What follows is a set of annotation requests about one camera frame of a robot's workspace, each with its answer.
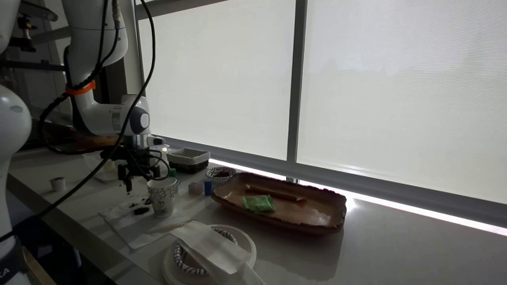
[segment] patterned bowl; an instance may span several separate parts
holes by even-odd
[[[236,170],[234,168],[219,166],[208,170],[206,172],[206,177],[210,178],[214,182],[225,182],[234,176],[234,174],[236,174]]]
[[[238,241],[228,231],[224,231],[219,228],[213,228],[213,230],[219,234],[221,234],[224,238],[232,241],[235,245],[238,245]],[[174,263],[176,266],[183,270],[183,272],[191,275],[207,275],[208,272],[206,269],[198,267],[197,262],[183,249],[183,247],[178,244],[176,248],[174,249]]]

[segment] window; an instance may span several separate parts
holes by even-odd
[[[154,18],[153,133],[284,159],[295,0],[229,0]],[[147,19],[139,21],[145,76]]]
[[[298,162],[507,203],[506,13],[309,0]]]

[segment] brown tray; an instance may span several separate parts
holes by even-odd
[[[271,195],[276,211],[254,213],[244,207],[243,196],[256,196],[262,193],[247,190],[246,185],[305,199],[295,202]],[[235,174],[227,182],[216,187],[211,197],[224,207],[256,220],[314,235],[339,232],[347,213],[345,196],[331,190],[302,186],[248,172]]]

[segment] window frame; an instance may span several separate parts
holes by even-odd
[[[148,2],[147,6],[152,16],[155,17],[212,5],[222,1],[227,0],[153,0]],[[170,137],[164,137],[166,143],[173,148],[187,147],[210,151],[214,159],[291,177],[287,178],[287,180],[295,183],[297,180],[310,181],[448,215],[507,227],[507,204],[297,163],[308,0],[295,1],[294,50],[286,160],[268,158]],[[135,25],[136,35],[138,35],[138,22],[147,19],[147,15],[142,5],[136,5],[135,0],[132,0],[132,5],[135,12],[135,23],[132,26]],[[135,56],[139,58],[139,75],[141,81],[144,82],[139,36],[137,36],[136,40],[137,50],[132,49],[131,52],[136,53]]]

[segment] paper plate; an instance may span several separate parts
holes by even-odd
[[[248,265],[253,267],[255,261],[257,259],[257,248],[255,246],[254,241],[242,230],[227,226],[227,225],[209,225],[214,228],[221,228],[230,232],[236,237],[238,241],[238,245],[251,253],[251,257],[248,260]],[[177,242],[169,246],[167,252],[164,257],[164,263],[162,272],[164,275],[164,279],[168,284],[171,285],[218,285],[210,276],[200,276],[200,275],[190,275],[184,273],[181,269],[178,268],[176,263],[174,262],[174,248],[176,247]]]

